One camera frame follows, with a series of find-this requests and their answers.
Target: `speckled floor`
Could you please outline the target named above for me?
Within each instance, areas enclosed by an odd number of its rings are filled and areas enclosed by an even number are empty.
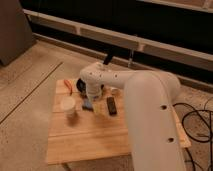
[[[0,170],[62,171],[60,165],[45,164],[49,120],[55,82],[78,77],[79,71],[97,59],[39,41],[7,67],[0,67]],[[111,64],[113,69],[124,69]],[[182,87],[176,102],[187,102],[200,109],[212,94]],[[213,110],[213,102],[208,104]],[[177,112],[187,112],[177,107]],[[192,141],[190,148],[197,162],[209,165],[208,145]],[[130,156],[71,163],[74,171],[132,171]]]

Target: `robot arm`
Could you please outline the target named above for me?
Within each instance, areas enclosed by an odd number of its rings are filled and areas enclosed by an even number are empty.
[[[89,100],[101,96],[101,84],[124,89],[125,118],[136,171],[186,171],[171,100],[180,90],[166,72],[107,71],[94,63],[80,72]]]

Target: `white cup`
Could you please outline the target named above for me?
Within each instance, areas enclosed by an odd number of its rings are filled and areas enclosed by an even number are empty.
[[[64,97],[60,103],[61,110],[67,114],[67,117],[73,118],[76,114],[76,102],[75,99],[71,96]]]

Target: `wooden table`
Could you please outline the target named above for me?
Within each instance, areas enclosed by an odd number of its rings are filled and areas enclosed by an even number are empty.
[[[103,115],[95,116],[93,112],[82,110],[83,99],[79,95],[76,80],[69,80],[73,86],[72,96],[76,99],[77,117],[68,119],[60,109],[60,101],[69,96],[69,90],[63,80],[57,81],[53,114],[50,121],[47,164],[62,164],[74,161],[93,160],[130,154],[128,131],[124,121],[123,93],[115,97],[118,114],[108,114],[106,101],[102,101]],[[108,88],[104,89],[103,99],[112,96]],[[185,131],[174,111],[176,126],[181,146],[191,145]]]

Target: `wire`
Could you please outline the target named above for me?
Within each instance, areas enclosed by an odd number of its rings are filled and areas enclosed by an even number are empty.
[[[195,161],[191,161],[191,160],[186,160],[185,163],[194,163],[195,166],[197,166],[200,170],[204,171],[204,169],[202,168],[201,165],[199,165],[197,162]]]
[[[190,151],[189,151],[188,148],[185,148],[185,150],[186,150],[186,152],[187,152],[187,154],[188,154],[188,156],[189,156],[189,158],[190,158],[190,161],[191,161],[191,163],[192,163],[192,170],[193,170],[193,171],[196,171],[195,161],[194,161],[194,159],[193,159],[193,157],[192,157],[192,154],[190,153]]]
[[[206,109],[207,104],[208,104],[211,100],[213,100],[213,97],[210,97],[210,98],[206,101],[206,103],[204,104],[204,107],[203,107],[204,110]]]
[[[185,107],[187,107],[187,108],[192,109],[192,111],[186,113],[186,114],[183,116],[183,118],[182,118],[182,125],[183,125],[183,128],[184,128],[186,134],[187,134],[192,140],[194,140],[195,142],[198,142],[198,143],[209,143],[210,165],[209,165],[207,171],[213,171],[213,167],[212,167],[212,163],[213,163],[213,149],[212,149],[212,144],[213,144],[213,142],[212,142],[212,138],[213,138],[213,132],[212,132],[212,114],[213,114],[213,111],[207,110],[207,109],[206,109],[207,104],[208,104],[211,100],[213,100],[213,97],[209,98],[209,99],[205,102],[205,104],[204,104],[204,109],[201,109],[201,110],[195,109],[192,105],[190,105],[190,104],[188,104],[188,103],[176,103],[176,104],[173,105],[174,107],[175,107],[175,106],[178,106],[178,105],[182,105],[182,106],[185,106]],[[205,113],[208,113],[208,114],[209,114],[209,123],[204,119],[204,117],[200,114],[200,112],[202,112],[202,113],[205,112]],[[208,136],[203,135],[203,134],[197,134],[197,135],[199,135],[200,137],[201,137],[201,135],[202,135],[202,137],[208,137],[207,140],[200,140],[200,139],[197,139],[197,138],[195,138],[193,135],[191,135],[191,134],[187,131],[187,129],[186,129],[186,127],[185,127],[185,121],[186,121],[187,118],[189,118],[190,116],[194,116],[194,115],[196,115],[196,116],[198,116],[198,117],[200,118],[200,120],[202,121],[202,123],[208,128],[208,131],[209,131],[209,135],[208,135]],[[187,152],[187,154],[188,154],[190,160],[187,160],[187,161],[185,161],[185,162],[191,162],[191,163],[192,163],[193,171],[196,171],[196,166],[198,166],[202,171],[204,171],[204,169],[203,169],[197,162],[195,162],[195,161],[193,160],[193,157],[192,157],[192,155],[191,155],[189,149],[186,149],[186,152]]]

